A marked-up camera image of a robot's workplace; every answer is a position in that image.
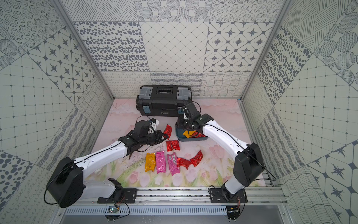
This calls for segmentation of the red tea bag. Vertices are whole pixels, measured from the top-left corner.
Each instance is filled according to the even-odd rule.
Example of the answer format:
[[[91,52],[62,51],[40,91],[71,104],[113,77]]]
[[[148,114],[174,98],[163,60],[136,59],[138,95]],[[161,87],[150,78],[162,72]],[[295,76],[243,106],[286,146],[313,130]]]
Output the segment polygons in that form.
[[[180,151],[180,145],[178,140],[171,141],[171,146],[173,150]]]
[[[167,152],[173,151],[172,141],[166,141],[166,145],[167,145]]]
[[[191,164],[193,164],[194,167],[198,166],[201,160],[203,159],[203,153],[200,150],[193,158],[190,159]]]
[[[178,168],[184,167],[184,168],[186,168],[186,170],[188,170],[188,168],[190,167],[191,164],[192,163],[190,160],[187,160],[184,158],[177,158],[177,167]]]
[[[172,134],[172,127],[167,124],[163,134],[166,136],[167,140],[169,140]]]

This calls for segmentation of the pink tea bag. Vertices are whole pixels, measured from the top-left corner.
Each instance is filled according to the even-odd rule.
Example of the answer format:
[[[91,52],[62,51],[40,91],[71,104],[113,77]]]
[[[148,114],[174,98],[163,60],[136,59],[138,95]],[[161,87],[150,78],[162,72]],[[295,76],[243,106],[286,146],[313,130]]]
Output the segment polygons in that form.
[[[166,172],[166,158],[165,158],[165,152],[159,151],[156,152],[156,170],[157,173],[165,173]]]
[[[167,160],[168,160],[168,166],[169,166],[169,170],[171,175],[175,175],[175,174],[179,174],[180,173],[180,168],[177,166],[177,155],[176,153],[173,154],[168,154],[167,155]]]

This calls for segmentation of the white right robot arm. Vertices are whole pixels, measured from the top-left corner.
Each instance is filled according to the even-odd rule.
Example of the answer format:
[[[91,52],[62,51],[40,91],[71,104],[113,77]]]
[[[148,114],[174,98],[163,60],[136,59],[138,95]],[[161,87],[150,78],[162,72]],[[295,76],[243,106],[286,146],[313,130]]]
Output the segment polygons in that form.
[[[248,144],[234,137],[208,114],[200,114],[194,103],[183,106],[176,127],[198,131],[214,140],[233,159],[233,175],[222,185],[222,196],[229,200],[240,190],[248,187],[263,171],[263,156],[259,146]]]

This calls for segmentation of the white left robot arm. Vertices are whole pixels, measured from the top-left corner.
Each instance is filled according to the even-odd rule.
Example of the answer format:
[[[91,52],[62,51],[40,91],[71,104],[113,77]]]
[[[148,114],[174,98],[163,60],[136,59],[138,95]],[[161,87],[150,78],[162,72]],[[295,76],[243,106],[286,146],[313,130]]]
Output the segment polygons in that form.
[[[113,144],[76,159],[61,159],[48,181],[49,193],[61,208],[78,200],[98,198],[101,203],[123,203],[127,198],[121,183],[110,178],[106,181],[86,181],[86,178],[105,165],[138,151],[142,146],[155,146],[169,139],[167,133],[157,130],[155,119],[138,121],[127,135]]]

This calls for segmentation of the dark teal storage box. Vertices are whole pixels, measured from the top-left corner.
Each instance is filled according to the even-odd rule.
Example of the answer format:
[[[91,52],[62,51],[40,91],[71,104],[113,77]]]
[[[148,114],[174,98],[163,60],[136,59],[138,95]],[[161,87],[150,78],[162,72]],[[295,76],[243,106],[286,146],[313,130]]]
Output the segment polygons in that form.
[[[202,132],[202,127],[196,124],[186,125],[175,124],[175,134],[179,141],[189,142],[189,141],[205,141],[208,139]]]

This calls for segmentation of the black plastic toolbox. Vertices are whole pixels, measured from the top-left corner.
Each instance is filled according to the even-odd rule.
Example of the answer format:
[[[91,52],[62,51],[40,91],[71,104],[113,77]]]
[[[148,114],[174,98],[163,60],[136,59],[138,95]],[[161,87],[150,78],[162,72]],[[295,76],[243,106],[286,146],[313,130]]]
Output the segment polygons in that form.
[[[192,98],[189,86],[144,85],[139,89],[136,108],[143,116],[179,117]]]

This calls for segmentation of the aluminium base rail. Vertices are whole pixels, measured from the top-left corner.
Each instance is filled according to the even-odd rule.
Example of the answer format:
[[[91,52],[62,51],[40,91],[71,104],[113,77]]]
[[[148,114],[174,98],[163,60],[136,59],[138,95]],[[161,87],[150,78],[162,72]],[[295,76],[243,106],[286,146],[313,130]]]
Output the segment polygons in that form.
[[[108,199],[84,199],[63,209],[65,215],[98,215],[115,220],[125,215],[226,215],[238,214],[250,206],[274,208],[281,213],[288,206],[279,187],[247,187],[226,201],[219,188],[125,189],[120,205]]]

